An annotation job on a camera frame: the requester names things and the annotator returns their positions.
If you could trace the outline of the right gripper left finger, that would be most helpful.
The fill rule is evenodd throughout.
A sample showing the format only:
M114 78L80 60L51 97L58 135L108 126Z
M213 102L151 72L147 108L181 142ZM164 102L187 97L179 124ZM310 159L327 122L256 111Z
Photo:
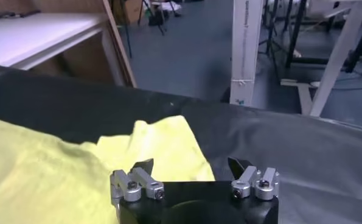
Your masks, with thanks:
M120 211L162 210L165 207L165 186L152 177L154 159L134 163L126 172L114 170L110 175L112 207Z

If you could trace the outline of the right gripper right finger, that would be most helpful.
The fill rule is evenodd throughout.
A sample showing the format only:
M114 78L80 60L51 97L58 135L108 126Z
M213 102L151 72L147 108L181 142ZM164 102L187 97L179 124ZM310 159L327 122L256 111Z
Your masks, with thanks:
M279 196L279 178L277 169L267 167L264 172L247 160L228 158L228 165L234 181L231 182L232 197L242 200L250 196L258 200L270 201Z

